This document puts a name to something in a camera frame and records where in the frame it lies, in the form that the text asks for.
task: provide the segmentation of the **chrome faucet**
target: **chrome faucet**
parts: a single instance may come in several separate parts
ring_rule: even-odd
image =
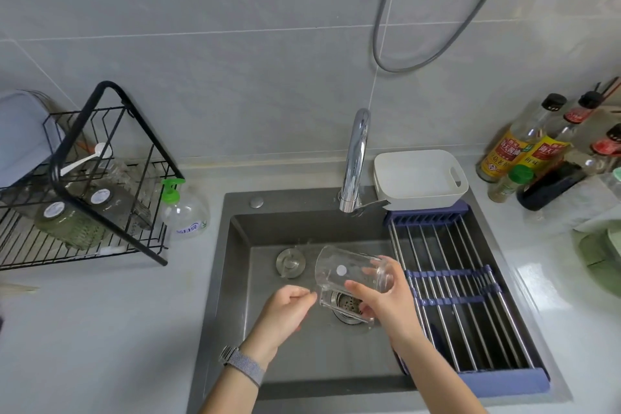
[[[353,120],[352,135],[345,162],[345,178],[343,180],[343,187],[338,192],[338,199],[340,201],[338,207],[345,213],[361,211],[361,208],[374,203],[388,203],[385,200],[381,200],[363,205],[358,194],[362,177],[362,165],[365,161],[366,139],[369,136],[370,120],[371,112],[367,108],[361,108],[357,111],[356,117]]]

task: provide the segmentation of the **glass cup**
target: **glass cup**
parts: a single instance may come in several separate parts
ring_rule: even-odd
[[[374,324],[372,318],[368,319],[358,312],[339,307],[336,304],[338,299],[332,298],[332,293],[344,293],[353,297],[345,288],[346,280],[353,280],[380,293],[386,293],[392,288],[392,275],[386,272],[386,265],[387,262],[378,257],[356,254],[333,245],[325,246],[315,264],[315,280],[321,288],[319,304],[345,316]]]

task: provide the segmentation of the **left hand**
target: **left hand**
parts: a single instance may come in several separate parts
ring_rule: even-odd
[[[265,370],[276,356],[278,347],[300,329],[302,320],[316,300],[317,294],[307,288],[286,285],[278,290],[265,303],[240,351]]]

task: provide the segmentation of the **gray hose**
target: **gray hose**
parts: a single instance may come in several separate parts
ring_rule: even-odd
[[[383,64],[383,62],[379,58],[379,50],[377,49],[377,39],[379,37],[379,25],[382,20],[382,15],[384,14],[384,9],[386,7],[386,1],[387,0],[379,1],[379,7],[377,8],[377,15],[375,17],[375,24],[373,25],[373,58],[375,59],[375,62],[377,63],[377,65],[384,71],[392,72],[392,73],[403,73],[403,72],[417,71],[421,67],[424,67],[427,64],[432,63],[433,61],[438,59],[440,56],[442,56],[442,54],[444,54],[448,50],[448,48],[451,47],[451,45],[455,42],[455,40],[457,40],[460,37],[460,35],[468,27],[468,25],[470,25],[470,22],[476,17],[476,14],[483,7],[483,5],[485,4],[487,0],[479,0],[477,2],[476,6],[474,6],[474,10],[472,10],[472,12],[470,12],[470,15],[468,15],[468,18],[466,18],[466,21],[464,21],[464,23],[460,25],[457,31],[455,31],[454,35],[446,42],[444,46],[442,46],[442,48],[439,49],[438,52],[436,52],[433,56],[429,57],[428,59],[425,59],[423,62],[420,62],[415,65],[411,65],[408,67],[389,67]]]

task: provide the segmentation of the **green pump cap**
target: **green pump cap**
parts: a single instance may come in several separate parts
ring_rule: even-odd
[[[186,179],[164,179],[161,184],[164,185],[164,191],[161,192],[161,200],[167,205],[174,205],[179,202],[179,191],[173,188],[174,185],[185,183]]]
[[[533,179],[533,171],[532,169],[519,164],[516,167],[512,168],[508,173],[508,177],[513,180],[515,183],[524,184],[529,183]]]

